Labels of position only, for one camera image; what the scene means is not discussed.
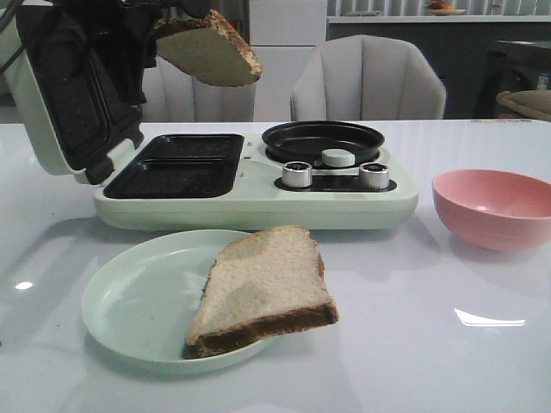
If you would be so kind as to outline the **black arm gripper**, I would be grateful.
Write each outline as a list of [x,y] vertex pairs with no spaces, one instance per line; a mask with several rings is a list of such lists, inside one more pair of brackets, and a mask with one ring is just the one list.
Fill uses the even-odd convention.
[[47,37],[69,16],[82,30],[84,45],[79,73],[94,53],[105,67],[119,99],[130,105],[145,102],[142,82],[152,65],[157,47],[154,27],[166,9],[177,7],[193,18],[203,18],[209,1],[50,1],[43,20],[31,34],[21,37],[22,46],[36,57]]

